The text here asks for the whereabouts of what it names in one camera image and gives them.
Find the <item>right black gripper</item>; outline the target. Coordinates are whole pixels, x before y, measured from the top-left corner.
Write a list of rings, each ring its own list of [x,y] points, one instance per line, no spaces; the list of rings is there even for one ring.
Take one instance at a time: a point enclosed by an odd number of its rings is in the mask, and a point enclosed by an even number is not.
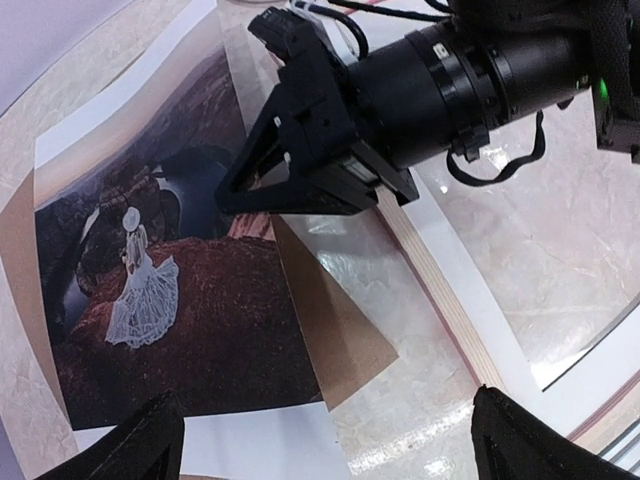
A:
[[[418,198],[376,138],[371,102],[346,66],[302,54],[279,77],[215,191],[221,212],[355,215],[378,203],[381,185],[401,205]]]

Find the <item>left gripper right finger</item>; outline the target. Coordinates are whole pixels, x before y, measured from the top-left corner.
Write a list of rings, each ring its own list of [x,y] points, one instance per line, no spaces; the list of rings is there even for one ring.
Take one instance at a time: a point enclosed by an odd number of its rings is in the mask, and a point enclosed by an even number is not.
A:
[[[495,387],[473,399],[471,437],[480,480],[629,480],[634,474],[572,443]]]

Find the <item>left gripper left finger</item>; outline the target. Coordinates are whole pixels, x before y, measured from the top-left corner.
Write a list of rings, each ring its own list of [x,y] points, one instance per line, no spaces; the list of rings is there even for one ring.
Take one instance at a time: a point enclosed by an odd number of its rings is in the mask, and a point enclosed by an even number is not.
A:
[[[184,417],[172,392],[145,403],[94,445],[40,475],[40,480],[177,479]]]

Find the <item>canyon photo print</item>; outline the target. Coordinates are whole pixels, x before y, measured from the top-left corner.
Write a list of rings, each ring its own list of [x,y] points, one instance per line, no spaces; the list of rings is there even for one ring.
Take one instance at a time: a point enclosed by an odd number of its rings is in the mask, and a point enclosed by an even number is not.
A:
[[[246,136],[216,5],[185,8],[36,142],[39,277],[80,449],[171,391],[181,470],[346,479],[267,215],[215,191]]]

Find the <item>white photo mat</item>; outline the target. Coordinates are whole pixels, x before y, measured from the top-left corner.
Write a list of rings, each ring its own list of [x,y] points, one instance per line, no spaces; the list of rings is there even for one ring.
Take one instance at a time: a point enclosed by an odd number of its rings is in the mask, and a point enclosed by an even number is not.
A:
[[[605,440],[639,417],[639,169],[585,131],[547,141],[496,186],[420,164],[407,214],[489,357],[482,382]]]

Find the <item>clear acrylic sheet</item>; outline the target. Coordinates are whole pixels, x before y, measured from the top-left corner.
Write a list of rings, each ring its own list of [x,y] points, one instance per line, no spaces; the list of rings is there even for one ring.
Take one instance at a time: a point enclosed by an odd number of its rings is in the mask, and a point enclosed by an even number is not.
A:
[[[547,121],[544,158],[496,186],[418,170],[548,388],[639,294],[639,170],[598,151],[590,125]]]

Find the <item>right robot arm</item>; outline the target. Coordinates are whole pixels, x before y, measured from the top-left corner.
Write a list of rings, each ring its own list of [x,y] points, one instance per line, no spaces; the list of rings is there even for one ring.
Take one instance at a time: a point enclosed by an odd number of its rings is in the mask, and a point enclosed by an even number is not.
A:
[[[635,1],[450,1],[425,28],[371,50],[350,1],[269,8],[250,32],[279,81],[216,193],[221,211],[355,215],[444,154],[460,183],[493,130],[590,91],[601,150],[639,155]]]

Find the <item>brown backing board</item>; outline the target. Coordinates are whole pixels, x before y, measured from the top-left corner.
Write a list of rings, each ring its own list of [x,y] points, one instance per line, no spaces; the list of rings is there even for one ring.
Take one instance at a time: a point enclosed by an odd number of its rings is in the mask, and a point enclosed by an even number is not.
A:
[[[332,410],[398,358],[396,350],[281,218],[272,219],[301,330],[321,392]],[[33,177],[1,208],[1,258],[8,285],[45,381],[64,405],[41,298]]]

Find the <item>pink wooden picture frame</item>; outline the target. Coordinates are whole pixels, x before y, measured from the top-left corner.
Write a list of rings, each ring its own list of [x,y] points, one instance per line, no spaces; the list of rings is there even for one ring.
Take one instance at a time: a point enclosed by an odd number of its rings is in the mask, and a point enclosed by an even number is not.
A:
[[[639,309],[541,388],[504,314],[429,193],[400,207],[381,188],[377,213],[430,297],[474,380],[497,387],[581,447],[639,471]]]

